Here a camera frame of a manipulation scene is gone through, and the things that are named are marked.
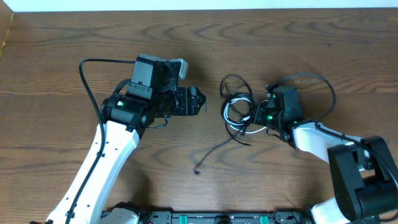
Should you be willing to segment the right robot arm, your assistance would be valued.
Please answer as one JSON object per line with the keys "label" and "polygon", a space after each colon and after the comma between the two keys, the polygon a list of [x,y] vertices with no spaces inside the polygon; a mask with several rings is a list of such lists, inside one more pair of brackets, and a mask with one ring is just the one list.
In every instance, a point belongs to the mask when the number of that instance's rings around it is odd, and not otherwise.
{"label": "right robot arm", "polygon": [[397,210],[397,166],[385,140],[345,135],[305,119],[294,86],[269,86],[267,93],[254,123],[330,167],[334,196],[311,208],[312,222],[387,222],[380,216]]}

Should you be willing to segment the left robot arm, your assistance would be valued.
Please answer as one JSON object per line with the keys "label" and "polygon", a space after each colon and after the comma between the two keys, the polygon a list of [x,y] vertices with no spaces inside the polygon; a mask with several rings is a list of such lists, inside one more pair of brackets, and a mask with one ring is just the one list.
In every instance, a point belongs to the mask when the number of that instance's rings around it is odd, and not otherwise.
{"label": "left robot arm", "polygon": [[103,211],[121,168],[155,118],[195,116],[206,103],[198,88],[156,93],[149,101],[113,93],[104,100],[90,150],[64,198],[45,223],[139,223],[126,208]]}

